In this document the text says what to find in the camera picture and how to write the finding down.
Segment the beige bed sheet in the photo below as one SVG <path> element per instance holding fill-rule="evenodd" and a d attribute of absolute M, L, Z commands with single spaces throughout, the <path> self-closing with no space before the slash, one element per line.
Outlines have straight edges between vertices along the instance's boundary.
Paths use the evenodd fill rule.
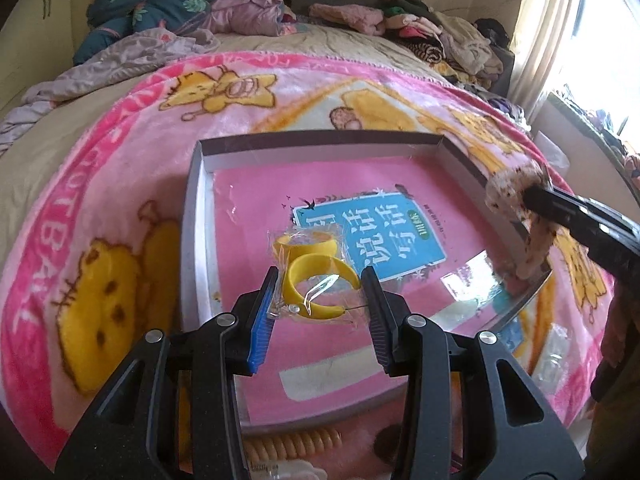
<path fill-rule="evenodd" d="M 364 61 L 442 80 L 407 49 L 383 38 L 315 25 L 309 29 L 280 38 L 219 34 L 222 44 L 218 52 L 299 52 Z M 145 77 L 103 88 L 56 108 L 0 158 L 0 268 L 34 201 L 82 133 Z"/>

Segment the green oval label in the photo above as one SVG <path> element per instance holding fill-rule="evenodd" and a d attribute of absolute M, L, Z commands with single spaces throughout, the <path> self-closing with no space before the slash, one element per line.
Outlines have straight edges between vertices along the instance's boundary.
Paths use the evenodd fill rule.
<path fill-rule="evenodd" d="M 406 213 L 411 220 L 411 223 L 414 225 L 415 230 L 418 232 L 418 236 L 423 240 L 428 240 L 430 236 L 429 228 L 424 223 L 422 215 L 414 209 L 409 209 Z"/>

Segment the pink blanket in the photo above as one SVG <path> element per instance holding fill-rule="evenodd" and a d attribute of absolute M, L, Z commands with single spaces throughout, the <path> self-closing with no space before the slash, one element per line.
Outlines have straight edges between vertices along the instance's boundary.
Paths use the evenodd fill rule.
<path fill-rule="evenodd" d="M 177 298 L 176 233 L 194 143 L 309 128 L 435 132 L 449 137 L 484 174 L 529 158 L 543 161 L 529 139 L 484 102 L 388 69 L 298 54 L 229 52 L 155 72 L 75 145 L 34 204 L 0 280 L 2 400 L 47 465 L 54 463 L 92 388 L 99 387 L 98 372 L 107 373 L 117 361 L 114 348 L 130 344 L 145 327 L 167 322 Z M 544 357 L 551 323 L 568 330 L 571 348 L 562 381 L 549 397 L 568 424 L 589 396 L 610 284 L 568 236 L 559 237 L 549 262 L 553 277 L 521 314 L 526 340 L 515 352 L 532 369 Z M 221 300 L 230 308 L 236 292 L 225 297 L 225 287 L 233 288 L 225 272 L 221 268 Z M 247 283 L 246 290 L 253 285 Z M 78 356 L 59 337 L 59 315 L 92 312 L 88 306 L 96 304 L 104 319 L 88 322 L 95 332 L 82 335 L 86 343 Z M 314 344 L 321 349 L 321 340 Z M 78 364 L 107 350 L 93 375 Z M 389 409 L 396 413 L 398 404 Z M 336 463 L 371 464 L 372 435 L 388 418 L 364 415 L 345 427 L 354 440 L 346 442 Z M 327 457 L 319 461 L 330 468 Z"/>

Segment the brown spiral cord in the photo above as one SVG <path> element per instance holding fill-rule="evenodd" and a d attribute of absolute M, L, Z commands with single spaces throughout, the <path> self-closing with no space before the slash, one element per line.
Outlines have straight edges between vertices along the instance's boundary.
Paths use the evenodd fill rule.
<path fill-rule="evenodd" d="M 252 464 L 268 460 L 295 460 L 342 446 L 342 438 L 335 428 L 252 436 L 242 442 L 244 455 Z"/>

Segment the window sill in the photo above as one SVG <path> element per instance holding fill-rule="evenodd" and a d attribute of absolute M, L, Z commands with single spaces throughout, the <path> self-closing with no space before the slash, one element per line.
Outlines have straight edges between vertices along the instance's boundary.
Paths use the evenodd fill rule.
<path fill-rule="evenodd" d="M 616 168 L 616 171 L 624 180 L 626 186 L 629 188 L 629 191 L 636 199 L 636 203 L 640 206 L 640 190 L 631 182 L 631 179 L 628 177 L 625 171 L 625 167 L 622 165 L 622 162 L 616 155 L 616 152 L 611 149 L 611 147 L 605 142 L 602 138 L 602 135 L 593 127 L 593 125 L 587 121 L 585 118 L 577 114 L 560 96 L 551 92 L 547 100 L 549 104 L 552 105 L 557 111 L 559 111 L 562 116 L 569 121 L 574 128 L 576 128 L 581 134 L 585 137 L 593 140 L 597 144 L 597 146 L 602 150 L 602 152 L 607 156 L 609 161 Z"/>

